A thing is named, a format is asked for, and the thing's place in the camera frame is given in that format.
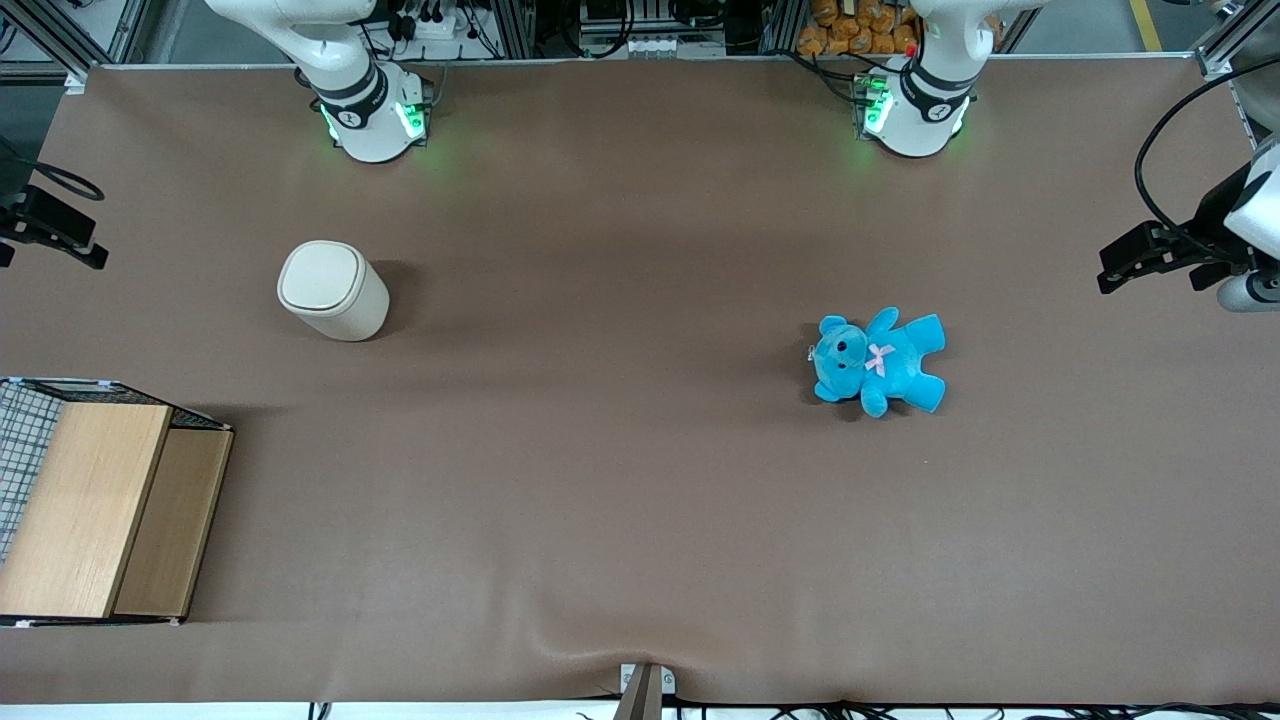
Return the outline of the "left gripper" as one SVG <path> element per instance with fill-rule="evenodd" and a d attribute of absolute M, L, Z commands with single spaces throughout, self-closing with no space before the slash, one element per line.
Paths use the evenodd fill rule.
<path fill-rule="evenodd" d="M 1279 151 L 1257 150 L 1199 201 L 1193 229 L 1224 247 L 1228 241 L 1279 259 Z M 1125 283 L 1164 274 L 1193 263 L 1193 245 L 1158 222 L 1143 222 L 1098 252 L 1102 295 Z M 1203 263 L 1189 272 L 1190 287 L 1206 291 L 1236 274 L 1231 263 Z"/>

